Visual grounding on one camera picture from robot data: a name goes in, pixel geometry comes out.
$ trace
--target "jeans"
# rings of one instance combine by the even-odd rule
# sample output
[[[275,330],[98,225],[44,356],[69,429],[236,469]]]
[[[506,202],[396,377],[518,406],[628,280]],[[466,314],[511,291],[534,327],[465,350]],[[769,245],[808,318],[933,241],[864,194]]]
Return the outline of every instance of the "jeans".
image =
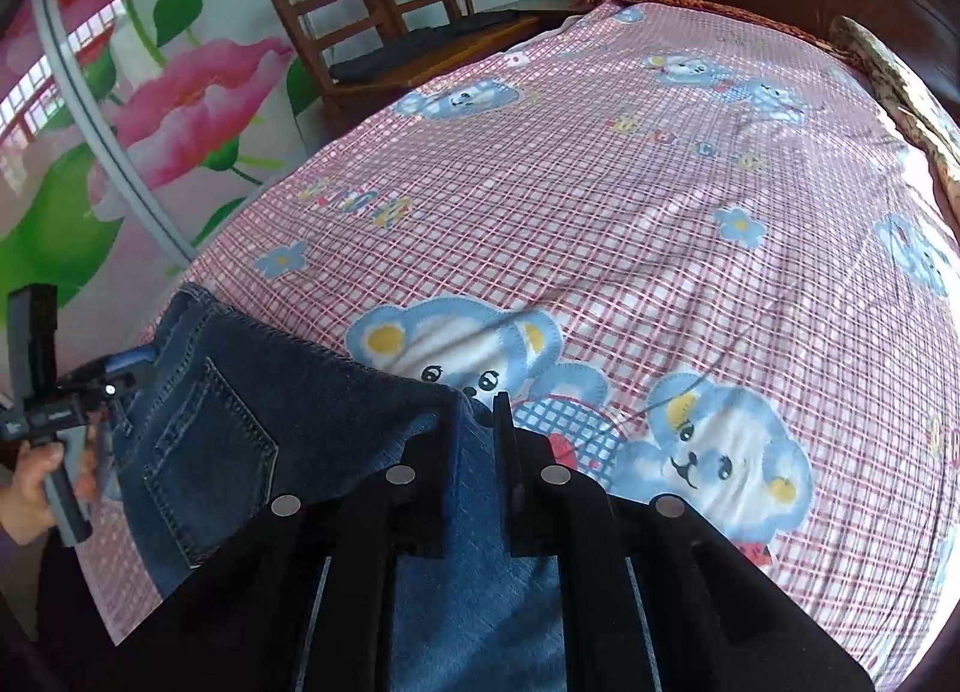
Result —
[[[184,285],[155,333],[157,377],[115,408],[124,510],[162,596],[280,494],[339,497],[448,425],[458,467],[443,559],[400,558],[392,688],[565,688],[556,560],[500,529],[491,414],[387,375]]]

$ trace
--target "bed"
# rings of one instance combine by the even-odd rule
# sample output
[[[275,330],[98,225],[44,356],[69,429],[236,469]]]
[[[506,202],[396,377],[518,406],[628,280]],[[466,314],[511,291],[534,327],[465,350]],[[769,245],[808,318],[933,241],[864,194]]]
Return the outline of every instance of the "bed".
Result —
[[[491,347],[517,420],[615,494],[683,494],[886,690],[944,610],[960,513],[938,186],[830,53],[606,1],[325,147],[186,279],[413,377],[416,306],[536,308],[526,352]],[[120,503],[79,555],[119,641],[160,602]]]

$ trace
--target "flower stem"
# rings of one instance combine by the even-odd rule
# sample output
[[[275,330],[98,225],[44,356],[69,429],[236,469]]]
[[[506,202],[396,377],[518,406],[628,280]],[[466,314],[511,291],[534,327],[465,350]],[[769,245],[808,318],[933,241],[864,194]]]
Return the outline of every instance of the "flower stem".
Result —
[[[133,5],[133,0],[123,0],[123,5],[127,9],[127,15],[130,18],[131,24],[133,24],[133,30],[140,38],[140,42],[143,43],[143,47],[147,49],[147,53],[150,53],[150,58],[157,64],[160,64],[161,67],[165,67],[167,65],[167,59],[163,56],[163,53],[160,53],[160,48],[157,48],[157,45],[150,39],[150,35],[147,34],[147,29],[143,26],[143,21],[140,19],[140,14]]]
[[[280,159],[261,159],[259,157],[237,157],[237,161],[246,164],[248,167],[256,167],[259,170],[281,170],[283,162]]]
[[[257,185],[257,186],[262,186],[262,185],[263,185],[263,181],[262,181],[262,180],[257,180],[255,177],[249,176],[248,174],[246,174],[246,173],[243,172],[242,170],[238,170],[236,167],[230,167],[230,171],[232,171],[232,172],[234,172],[234,173],[237,173],[238,176],[240,176],[241,178],[243,178],[243,180],[246,180],[248,183],[253,183],[254,185]]]

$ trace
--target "yellow inner ear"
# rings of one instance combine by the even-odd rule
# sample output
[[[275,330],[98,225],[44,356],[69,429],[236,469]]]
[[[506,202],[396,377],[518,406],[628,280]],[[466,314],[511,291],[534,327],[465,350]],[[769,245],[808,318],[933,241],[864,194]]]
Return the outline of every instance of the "yellow inner ear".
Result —
[[[536,326],[525,323],[523,325],[523,334],[526,335],[527,342],[529,342],[530,347],[534,349],[535,354],[539,354],[539,352],[544,350],[544,333],[539,331]]]
[[[403,347],[404,334],[396,324],[384,324],[367,334],[367,347],[379,356],[394,356]]]
[[[790,505],[797,499],[797,488],[785,478],[775,478],[767,484],[767,491],[781,505]]]
[[[666,404],[666,420],[674,430],[680,429],[680,424],[690,418],[693,406],[697,404],[697,395],[693,392],[684,392],[674,397]]]

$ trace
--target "jeans back pocket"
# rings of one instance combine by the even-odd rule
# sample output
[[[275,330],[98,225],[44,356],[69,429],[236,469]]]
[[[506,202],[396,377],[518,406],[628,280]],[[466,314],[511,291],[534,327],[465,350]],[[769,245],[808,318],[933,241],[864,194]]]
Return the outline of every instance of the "jeans back pocket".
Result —
[[[191,567],[270,499],[277,443],[213,361],[157,440],[143,481]]]

